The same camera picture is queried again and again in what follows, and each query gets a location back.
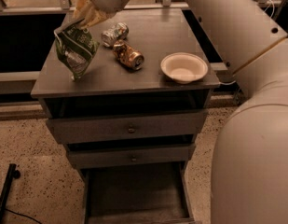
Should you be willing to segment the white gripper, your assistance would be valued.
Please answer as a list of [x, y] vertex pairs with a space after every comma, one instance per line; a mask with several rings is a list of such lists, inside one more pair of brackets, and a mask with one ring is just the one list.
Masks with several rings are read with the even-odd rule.
[[74, 19], [82, 19], [81, 29], [86, 29], [98, 23], [111, 19], [121, 11], [130, 0], [90, 0], [96, 6], [89, 7], [89, 0], [75, 0]]

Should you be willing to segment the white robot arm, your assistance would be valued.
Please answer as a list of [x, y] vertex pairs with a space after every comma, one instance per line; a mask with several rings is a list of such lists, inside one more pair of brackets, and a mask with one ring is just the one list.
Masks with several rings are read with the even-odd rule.
[[253, 0], [185, 0], [247, 100], [213, 151], [212, 224], [288, 224], [288, 34]]

